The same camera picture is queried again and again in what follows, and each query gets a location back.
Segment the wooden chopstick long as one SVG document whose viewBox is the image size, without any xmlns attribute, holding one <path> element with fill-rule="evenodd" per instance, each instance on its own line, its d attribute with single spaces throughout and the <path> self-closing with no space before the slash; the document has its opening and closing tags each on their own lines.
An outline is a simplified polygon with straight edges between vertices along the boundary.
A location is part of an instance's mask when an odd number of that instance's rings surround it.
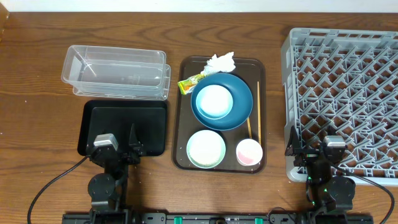
<svg viewBox="0 0 398 224">
<path fill-rule="evenodd" d="M 258 143 L 262 144 L 261 137 L 261 89 L 260 83 L 257 81 L 257 135 L 258 135 Z"/>
</svg>

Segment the pink white cup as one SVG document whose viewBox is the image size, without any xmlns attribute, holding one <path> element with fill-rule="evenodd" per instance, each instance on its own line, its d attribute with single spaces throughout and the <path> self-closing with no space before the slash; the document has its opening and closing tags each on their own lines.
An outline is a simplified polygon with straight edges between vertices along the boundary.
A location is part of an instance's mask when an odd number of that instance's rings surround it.
<svg viewBox="0 0 398 224">
<path fill-rule="evenodd" d="M 261 145 L 253 139 L 243 139 L 236 146 L 236 158 L 242 166 L 254 166 L 263 157 Z"/>
</svg>

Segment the dark blue plate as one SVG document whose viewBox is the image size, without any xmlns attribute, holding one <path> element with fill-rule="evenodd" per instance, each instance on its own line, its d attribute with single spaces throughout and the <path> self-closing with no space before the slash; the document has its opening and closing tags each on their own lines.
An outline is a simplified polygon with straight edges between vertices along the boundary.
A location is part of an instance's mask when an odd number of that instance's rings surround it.
<svg viewBox="0 0 398 224">
<path fill-rule="evenodd" d="M 210 85 L 222 86 L 232 96 L 233 103 L 231 111 L 220 119 L 206 118 L 200 113 L 199 106 L 196 105 L 196 100 L 199 99 L 199 92 Z M 227 131 L 237 128 L 246 122 L 251 114 L 254 100 L 250 88 L 242 79 L 229 73 L 217 73 L 199 82 L 191 94 L 190 104 L 193 114 L 201 124 L 210 129 Z"/>
</svg>

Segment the green yellow snack wrapper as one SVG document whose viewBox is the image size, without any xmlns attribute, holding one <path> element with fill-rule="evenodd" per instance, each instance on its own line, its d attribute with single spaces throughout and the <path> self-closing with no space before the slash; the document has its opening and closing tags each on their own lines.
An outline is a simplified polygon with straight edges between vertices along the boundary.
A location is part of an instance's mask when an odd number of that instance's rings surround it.
<svg viewBox="0 0 398 224">
<path fill-rule="evenodd" d="M 178 88 L 182 95 L 187 95 L 193 91 L 196 85 L 206 77 L 203 74 L 196 74 L 194 76 L 189 77 L 186 80 L 179 81 L 177 83 Z"/>
</svg>

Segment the light blue bowl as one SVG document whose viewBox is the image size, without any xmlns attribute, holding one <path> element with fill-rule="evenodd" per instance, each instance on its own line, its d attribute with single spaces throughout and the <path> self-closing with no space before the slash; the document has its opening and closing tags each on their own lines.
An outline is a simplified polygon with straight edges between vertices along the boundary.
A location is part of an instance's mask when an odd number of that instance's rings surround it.
<svg viewBox="0 0 398 224">
<path fill-rule="evenodd" d="M 205 118 L 221 119 L 232 110 L 233 97 L 230 91 L 221 85 L 208 85 L 198 92 L 195 106 Z"/>
</svg>

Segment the white napkin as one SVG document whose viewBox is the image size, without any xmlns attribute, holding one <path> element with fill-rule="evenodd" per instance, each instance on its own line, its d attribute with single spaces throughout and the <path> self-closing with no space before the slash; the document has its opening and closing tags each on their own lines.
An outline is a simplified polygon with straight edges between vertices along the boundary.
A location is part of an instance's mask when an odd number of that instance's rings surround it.
<svg viewBox="0 0 398 224">
<path fill-rule="evenodd" d="M 212 58 L 206 61 L 206 65 L 204 66 L 204 69 L 200 72 L 200 74 L 207 76 L 219 72 L 232 72 L 236 68 L 233 56 L 234 52 L 228 52 L 227 54 L 219 57 L 214 54 Z"/>
</svg>

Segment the wooden chopstick short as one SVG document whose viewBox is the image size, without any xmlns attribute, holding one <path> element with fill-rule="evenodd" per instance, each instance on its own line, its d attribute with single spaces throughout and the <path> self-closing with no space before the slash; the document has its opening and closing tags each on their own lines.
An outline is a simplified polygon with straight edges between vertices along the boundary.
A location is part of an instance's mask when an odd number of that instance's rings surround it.
<svg viewBox="0 0 398 224">
<path fill-rule="evenodd" d="M 251 131 L 251 122 L 250 122 L 250 118 L 247 118 L 247 126 L 248 126 L 248 134 L 249 134 L 249 138 L 252 139 L 252 131 Z"/>
</svg>

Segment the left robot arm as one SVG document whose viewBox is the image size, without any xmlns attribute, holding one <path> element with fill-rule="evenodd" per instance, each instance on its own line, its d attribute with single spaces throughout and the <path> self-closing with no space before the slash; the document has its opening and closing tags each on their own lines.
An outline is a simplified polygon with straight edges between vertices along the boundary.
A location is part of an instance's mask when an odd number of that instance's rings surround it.
<svg viewBox="0 0 398 224">
<path fill-rule="evenodd" d="M 131 126 L 127 147 L 119 145 L 112 133 L 98 135 L 93 147 L 86 151 L 89 160 L 104 172 L 95 175 L 88 184 L 91 197 L 91 223 L 133 223 L 131 212 L 124 208 L 130 165 L 139 164 L 143 144 Z"/>
</svg>

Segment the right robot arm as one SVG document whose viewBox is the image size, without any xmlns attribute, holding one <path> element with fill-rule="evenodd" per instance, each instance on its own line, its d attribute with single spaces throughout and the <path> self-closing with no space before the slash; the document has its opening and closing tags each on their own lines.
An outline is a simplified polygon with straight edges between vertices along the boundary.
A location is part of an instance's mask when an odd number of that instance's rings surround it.
<svg viewBox="0 0 398 224">
<path fill-rule="evenodd" d="M 332 166 L 342 160 L 345 150 L 345 140 L 338 135 L 325 136 L 317 148 L 304 147 L 296 128 L 291 127 L 285 155 L 294 158 L 295 167 L 306 168 L 306 195 L 314 206 L 302 220 L 346 222 L 345 212 L 353 208 L 356 184 L 350 178 L 332 174 Z"/>
</svg>

